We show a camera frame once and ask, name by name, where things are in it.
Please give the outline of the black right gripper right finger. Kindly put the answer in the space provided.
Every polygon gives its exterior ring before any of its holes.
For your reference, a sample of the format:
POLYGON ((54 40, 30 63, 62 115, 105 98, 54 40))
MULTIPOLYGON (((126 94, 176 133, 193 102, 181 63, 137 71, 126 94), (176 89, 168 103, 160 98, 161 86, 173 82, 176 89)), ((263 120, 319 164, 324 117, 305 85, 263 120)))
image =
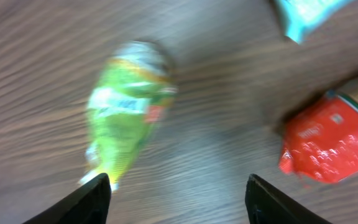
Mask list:
POLYGON ((256 174, 247 181, 245 205, 250 224, 331 224, 256 174))

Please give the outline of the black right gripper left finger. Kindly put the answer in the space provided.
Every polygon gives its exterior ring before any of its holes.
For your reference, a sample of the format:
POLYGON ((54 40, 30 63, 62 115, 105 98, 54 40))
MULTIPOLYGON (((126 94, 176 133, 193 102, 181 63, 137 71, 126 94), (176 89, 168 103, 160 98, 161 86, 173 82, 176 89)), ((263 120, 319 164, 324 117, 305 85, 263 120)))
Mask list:
POLYGON ((102 173, 24 224, 106 224, 111 187, 102 173))

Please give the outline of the orange noodle package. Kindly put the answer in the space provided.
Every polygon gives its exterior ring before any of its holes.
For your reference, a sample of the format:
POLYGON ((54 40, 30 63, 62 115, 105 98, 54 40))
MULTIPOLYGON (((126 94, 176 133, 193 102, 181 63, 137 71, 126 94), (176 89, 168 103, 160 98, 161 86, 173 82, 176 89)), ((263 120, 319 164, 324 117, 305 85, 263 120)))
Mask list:
POLYGON ((278 166, 327 184, 358 172, 358 77, 289 120, 278 166))

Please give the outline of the green snack pouch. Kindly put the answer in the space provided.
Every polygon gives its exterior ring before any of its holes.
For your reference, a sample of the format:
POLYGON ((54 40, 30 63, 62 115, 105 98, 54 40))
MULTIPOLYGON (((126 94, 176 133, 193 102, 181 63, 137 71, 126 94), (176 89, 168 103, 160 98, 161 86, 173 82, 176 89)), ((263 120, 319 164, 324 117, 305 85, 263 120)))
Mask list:
POLYGON ((80 185, 105 173, 112 190, 118 188, 174 102, 171 73, 153 42, 127 42, 109 57, 86 105, 88 169, 80 185))

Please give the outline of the teal wet wipes pack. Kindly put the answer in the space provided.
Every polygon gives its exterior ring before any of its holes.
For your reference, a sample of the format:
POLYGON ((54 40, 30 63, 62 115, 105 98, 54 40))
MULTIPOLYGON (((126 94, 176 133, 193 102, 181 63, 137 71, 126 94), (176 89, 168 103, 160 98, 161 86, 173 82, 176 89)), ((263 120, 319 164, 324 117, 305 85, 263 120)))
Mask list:
POLYGON ((274 0, 283 33, 297 44, 353 0, 274 0))

